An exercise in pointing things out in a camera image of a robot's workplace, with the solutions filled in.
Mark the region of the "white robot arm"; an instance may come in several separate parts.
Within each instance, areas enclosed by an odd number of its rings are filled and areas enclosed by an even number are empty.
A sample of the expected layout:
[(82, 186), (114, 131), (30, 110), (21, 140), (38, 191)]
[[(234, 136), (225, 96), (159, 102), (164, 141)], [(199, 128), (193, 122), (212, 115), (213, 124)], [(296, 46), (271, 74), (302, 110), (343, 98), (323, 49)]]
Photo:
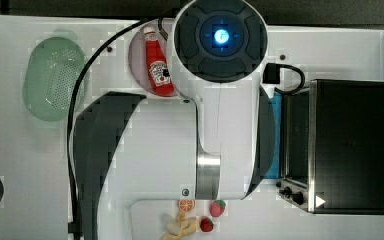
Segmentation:
[(70, 150), (84, 240), (133, 240), (142, 200), (236, 200), (259, 185), (274, 147), (267, 49), (245, 0), (191, 0), (166, 45), (174, 92), (156, 98), (127, 75), (78, 115)]

